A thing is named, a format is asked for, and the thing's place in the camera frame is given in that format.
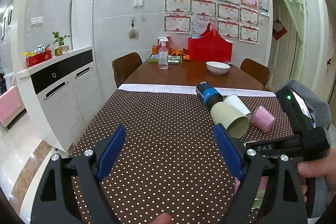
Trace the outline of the right hand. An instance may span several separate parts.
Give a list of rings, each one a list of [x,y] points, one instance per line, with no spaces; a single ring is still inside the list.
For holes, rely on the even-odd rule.
[[[336,152],[335,148],[327,150],[327,156],[315,161],[304,161],[298,163],[298,174],[304,178],[325,177],[328,194],[326,198],[327,205],[330,205],[335,197],[336,188]]]

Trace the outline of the left hand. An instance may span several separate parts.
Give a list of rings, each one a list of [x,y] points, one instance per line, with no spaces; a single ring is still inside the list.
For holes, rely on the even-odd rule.
[[[173,224],[171,215],[162,213],[157,216],[150,224]]]

